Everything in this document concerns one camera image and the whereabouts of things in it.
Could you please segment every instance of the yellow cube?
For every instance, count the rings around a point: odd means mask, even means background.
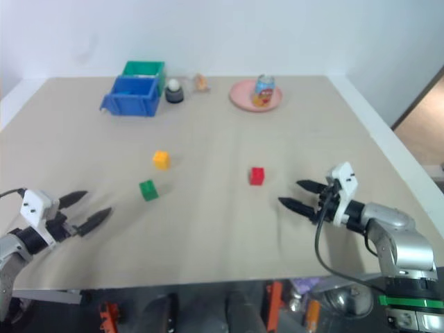
[[[169,154],[167,151],[156,151],[153,157],[156,168],[160,170],[168,170],[170,167]]]

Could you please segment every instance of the green plastic bin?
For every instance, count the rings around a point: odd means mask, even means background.
[[[157,91],[162,95],[165,86],[165,62],[163,61],[128,61],[122,75],[152,76],[159,78]]]

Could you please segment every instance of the red cube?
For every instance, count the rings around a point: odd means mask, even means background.
[[[251,168],[250,185],[262,185],[265,178],[264,168]]]

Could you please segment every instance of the pink plate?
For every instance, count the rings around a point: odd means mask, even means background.
[[[276,87],[271,97],[270,105],[259,108],[251,101],[251,94],[256,86],[256,80],[243,80],[235,83],[230,90],[231,101],[241,109],[251,112],[266,112],[276,108],[282,100],[282,91]]]

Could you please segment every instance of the black cable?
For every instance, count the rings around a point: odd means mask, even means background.
[[[7,196],[7,195],[12,194],[12,193],[18,193],[23,198],[23,195],[24,195],[25,191],[26,191],[26,189],[23,189],[23,188],[21,188],[21,189],[10,189],[9,191],[6,191],[6,192],[3,192],[2,194],[0,194],[0,198],[2,196]]]
[[[372,285],[371,283],[368,283],[367,281],[363,281],[363,280],[357,279],[355,277],[337,272],[337,271],[331,269],[329,266],[327,266],[327,264],[322,260],[321,254],[319,253],[319,239],[321,237],[321,230],[322,230],[322,226],[324,224],[324,218],[325,218],[325,215],[327,214],[327,207],[328,207],[331,199],[332,199],[332,194],[329,193],[327,195],[327,198],[325,199],[325,203],[324,203],[323,209],[321,211],[321,214],[319,215],[318,226],[316,228],[316,236],[314,237],[314,252],[316,253],[316,257],[318,258],[319,264],[321,264],[321,266],[323,268],[325,268],[327,271],[329,271],[333,275],[337,275],[340,278],[350,280],[355,283],[362,284],[363,286],[366,286],[370,289],[377,291],[378,293],[385,295],[386,292],[384,290],[382,290],[381,288],[376,287],[376,286]]]
[[[364,234],[364,239],[365,239],[366,248],[367,248],[368,252],[370,252],[372,255],[374,255],[375,257],[377,257],[377,253],[376,253],[374,250],[372,250],[372,249],[370,248],[370,246],[368,245],[368,233],[367,233],[367,232]]]

